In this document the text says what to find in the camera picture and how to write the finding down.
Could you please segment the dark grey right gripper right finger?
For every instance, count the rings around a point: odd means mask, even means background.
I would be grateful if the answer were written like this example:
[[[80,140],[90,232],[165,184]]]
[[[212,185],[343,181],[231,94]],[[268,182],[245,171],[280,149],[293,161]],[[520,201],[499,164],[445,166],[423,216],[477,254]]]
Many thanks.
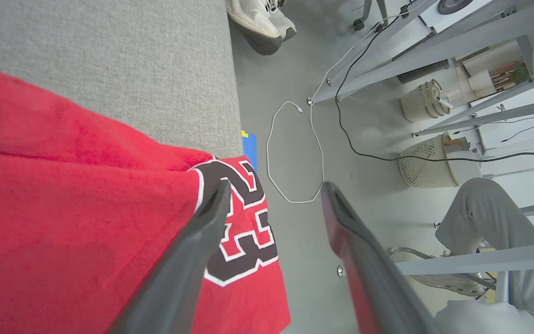
[[[324,182],[329,245],[347,273],[361,334],[438,334],[432,315],[339,188]]]

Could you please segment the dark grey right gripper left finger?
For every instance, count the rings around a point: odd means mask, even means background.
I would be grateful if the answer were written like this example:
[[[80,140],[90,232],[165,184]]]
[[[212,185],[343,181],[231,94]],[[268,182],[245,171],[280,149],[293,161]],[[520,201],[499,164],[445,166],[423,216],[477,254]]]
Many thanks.
[[[123,308],[111,334],[190,333],[207,262],[224,235],[230,195],[228,180],[210,190]]]

